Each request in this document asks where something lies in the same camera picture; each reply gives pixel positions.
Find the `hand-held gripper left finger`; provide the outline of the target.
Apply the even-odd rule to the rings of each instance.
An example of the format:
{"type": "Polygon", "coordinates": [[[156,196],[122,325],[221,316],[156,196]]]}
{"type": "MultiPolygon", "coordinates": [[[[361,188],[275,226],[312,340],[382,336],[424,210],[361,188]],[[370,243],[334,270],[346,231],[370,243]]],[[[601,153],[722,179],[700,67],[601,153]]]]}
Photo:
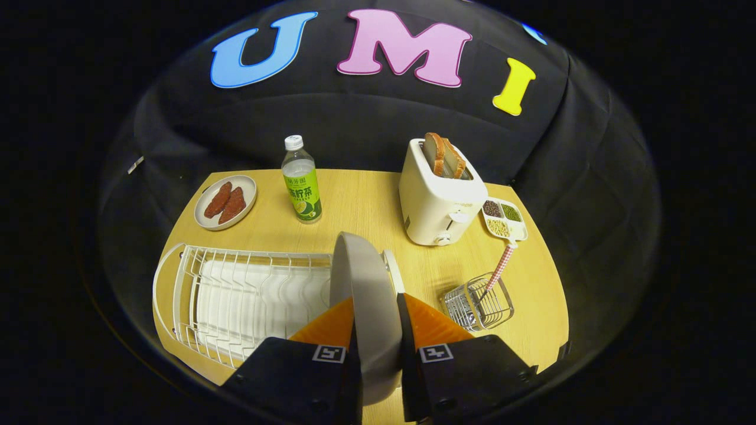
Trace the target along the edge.
{"type": "Polygon", "coordinates": [[[222,387],[280,423],[360,424],[363,385],[352,298],[287,339],[266,338],[222,387]]]}

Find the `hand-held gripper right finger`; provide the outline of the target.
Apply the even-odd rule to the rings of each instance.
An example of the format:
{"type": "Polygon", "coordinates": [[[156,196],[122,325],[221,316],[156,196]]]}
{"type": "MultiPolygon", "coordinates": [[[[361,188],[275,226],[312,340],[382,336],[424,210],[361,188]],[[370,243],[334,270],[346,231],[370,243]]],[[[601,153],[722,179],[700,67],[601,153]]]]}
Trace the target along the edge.
{"type": "Polygon", "coordinates": [[[492,423],[536,390],[537,368],[499,336],[473,336],[407,293],[397,305],[406,421],[492,423]]]}

